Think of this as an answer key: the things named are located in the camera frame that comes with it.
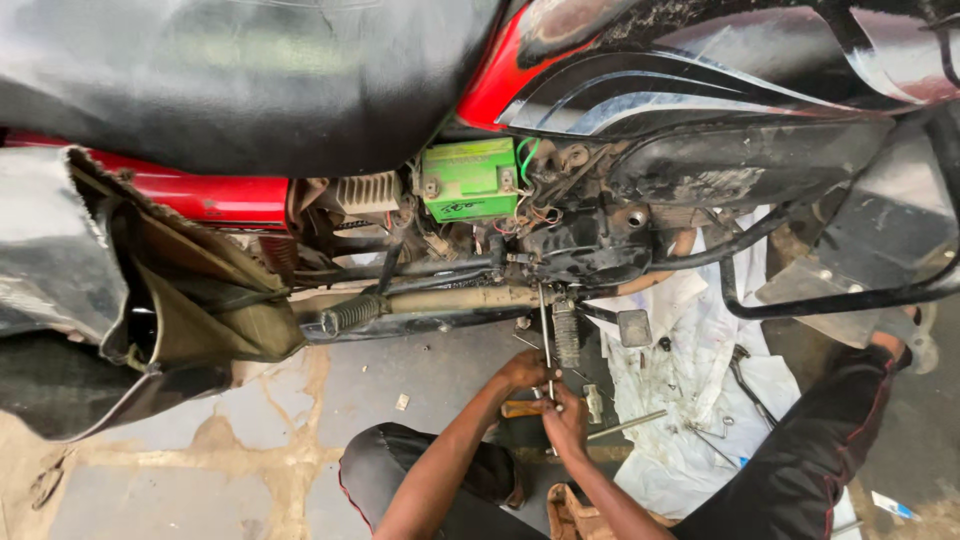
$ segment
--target green wire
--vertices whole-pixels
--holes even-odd
[[[516,147],[516,160],[520,161],[520,150],[531,140],[534,140],[533,137],[528,136],[527,138],[520,141],[519,146]],[[531,182],[527,180],[527,165],[530,164],[530,160],[536,154],[537,149],[540,148],[540,140],[537,139],[537,142],[534,143],[534,149],[530,151],[530,154],[527,154],[527,159],[523,161],[523,164],[520,166],[520,178],[523,179],[523,182],[527,185],[530,185]]]

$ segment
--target stone floor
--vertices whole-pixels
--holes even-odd
[[[945,307],[937,330],[941,368],[898,381],[871,462],[852,490],[867,538],[960,537],[960,365],[948,353],[960,347],[960,299]],[[0,540],[369,538],[337,481],[344,446],[386,421],[441,430],[503,361],[527,348],[512,333],[508,322],[309,348],[258,376],[246,366],[254,372],[242,387],[67,446],[45,444],[2,415]],[[606,385],[604,360],[589,352],[599,349],[595,340],[587,338],[582,371]],[[798,372],[801,380],[815,377],[815,370]],[[402,411],[395,408],[401,393],[410,396]],[[527,423],[506,426],[513,444],[541,445],[535,419],[520,420]],[[607,421],[616,423],[615,415]],[[606,444],[604,468],[612,474],[625,443]],[[543,462],[528,468],[534,495],[521,519],[545,530],[543,493],[564,471]],[[43,473],[48,484],[62,474],[45,503],[32,489]],[[876,509],[872,489],[924,520],[904,522]]]

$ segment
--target mechanic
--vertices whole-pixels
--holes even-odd
[[[743,469],[672,528],[590,461],[586,406],[566,386],[555,384],[562,412],[548,399],[536,405],[566,470],[609,525],[612,535],[599,537],[826,539],[833,505],[876,440],[893,376],[910,362],[909,355],[900,360],[903,349],[901,341],[878,332],[867,349],[836,358]],[[539,351],[520,353],[440,435],[381,424],[354,437],[340,462],[340,482],[373,538],[543,540],[500,508],[520,506],[523,482],[511,453],[481,439],[504,400],[547,377]]]

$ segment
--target red side panel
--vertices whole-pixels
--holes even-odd
[[[63,140],[27,132],[10,132],[5,146],[65,146]],[[133,186],[154,202],[209,227],[256,232],[287,231],[285,178],[205,176],[168,169],[89,150],[112,173],[133,171]]]
[[[521,9],[510,23],[500,30],[487,61],[473,78],[467,93],[457,106],[457,115],[471,127],[492,131],[505,128],[505,125],[496,122],[496,118],[510,105],[520,90],[552,63],[586,46],[547,59],[528,69],[521,68],[516,63],[521,38],[520,18],[527,12],[528,7]]]

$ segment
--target black seat cover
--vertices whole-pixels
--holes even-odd
[[[456,105],[500,4],[0,2],[0,126],[195,173],[394,169]]]

